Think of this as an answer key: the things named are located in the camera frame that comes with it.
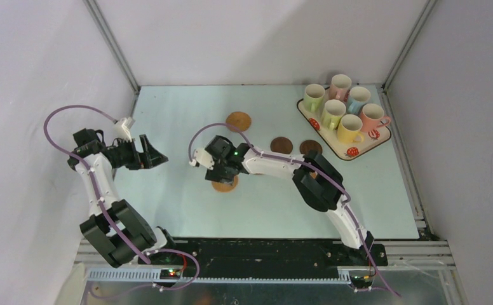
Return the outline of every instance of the blue mug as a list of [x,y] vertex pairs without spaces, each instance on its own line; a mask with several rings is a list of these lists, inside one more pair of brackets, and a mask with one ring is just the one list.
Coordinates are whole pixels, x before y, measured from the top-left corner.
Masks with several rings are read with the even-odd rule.
[[348,96],[348,113],[358,116],[361,108],[368,103],[371,96],[370,90],[365,87],[353,87]]

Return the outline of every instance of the brown coaster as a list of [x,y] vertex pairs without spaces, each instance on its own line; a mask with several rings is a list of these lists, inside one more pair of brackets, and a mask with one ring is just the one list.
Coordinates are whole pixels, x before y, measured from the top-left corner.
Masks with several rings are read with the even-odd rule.
[[299,147],[299,151],[301,154],[307,154],[310,150],[318,151],[320,154],[323,153],[323,148],[321,148],[321,144],[317,143],[314,140],[306,140],[301,143]]
[[233,182],[231,185],[211,181],[211,185],[213,186],[215,191],[220,193],[227,193],[233,190],[237,186],[237,183],[239,183],[239,178],[237,178],[237,176],[233,177]]
[[288,138],[278,137],[271,141],[271,151],[275,153],[291,154],[293,149],[294,145]]
[[236,111],[230,113],[230,115],[226,118],[226,123],[233,125],[244,132],[248,129],[248,127],[250,127],[250,124],[252,124],[252,119],[248,114],[241,111]]

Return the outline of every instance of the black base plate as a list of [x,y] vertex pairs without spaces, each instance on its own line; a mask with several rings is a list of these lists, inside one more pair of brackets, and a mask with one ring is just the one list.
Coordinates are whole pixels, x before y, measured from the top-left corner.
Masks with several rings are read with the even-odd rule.
[[[204,278],[338,278],[338,266],[368,266],[363,251],[348,248],[340,240],[174,240],[177,250],[196,254],[200,263],[199,276]],[[377,265],[388,265],[383,245],[372,245],[371,252]],[[188,260],[184,276],[194,276],[195,272],[194,263]]]

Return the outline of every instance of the light blue table surface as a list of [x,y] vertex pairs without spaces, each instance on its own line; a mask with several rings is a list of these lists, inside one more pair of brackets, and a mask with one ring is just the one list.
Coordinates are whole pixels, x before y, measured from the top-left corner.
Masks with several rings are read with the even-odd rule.
[[[379,104],[375,86],[366,86]],[[275,137],[287,137],[292,154],[313,139],[344,177],[351,206],[375,238],[418,238],[414,216],[398,167],[392,140],[353,161],[340,160],[297,110],[302,85],[145,86],[133,117],[131,133],[147,134],[169,162],[150,170],[116,174],[120,197],[152,226],[172,236],[212,238],[340,238],[323,214],[308,207],[291,180],[240,174],[230,193],[218,193],[204,179],[205,169],[188,164],[187,147],[203,126],[224,122],[233,111],[252,118],[250,141],[269,150]],[[215,135],[237,146],[242,138],[225,127],[203,132],[193,148],[205,147]]]

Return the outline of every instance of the yellow mug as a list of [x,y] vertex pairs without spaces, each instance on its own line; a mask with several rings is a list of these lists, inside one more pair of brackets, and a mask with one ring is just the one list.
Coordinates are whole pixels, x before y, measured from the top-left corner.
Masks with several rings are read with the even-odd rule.
[[361,143],[364,141],[364,135],[361,133],[363,122],[354,114],[346,114],[340,120],[336,128],[336,137],[342,143]]

